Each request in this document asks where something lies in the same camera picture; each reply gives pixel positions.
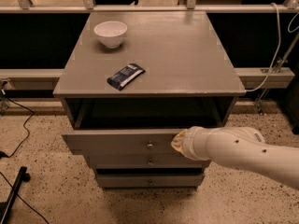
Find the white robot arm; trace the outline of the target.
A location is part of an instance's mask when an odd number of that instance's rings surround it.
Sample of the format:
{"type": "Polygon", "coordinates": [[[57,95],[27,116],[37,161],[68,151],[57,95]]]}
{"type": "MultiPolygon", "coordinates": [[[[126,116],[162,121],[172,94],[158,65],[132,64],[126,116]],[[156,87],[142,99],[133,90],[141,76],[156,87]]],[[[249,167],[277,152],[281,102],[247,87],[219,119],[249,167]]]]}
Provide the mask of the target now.
{"type": "Polygon", "coordinates": [[[214,161],[299,189],[299,149],[268,145],[253,128],[193,126],[177,134],[171,146],[193,161],[214,161]]]}

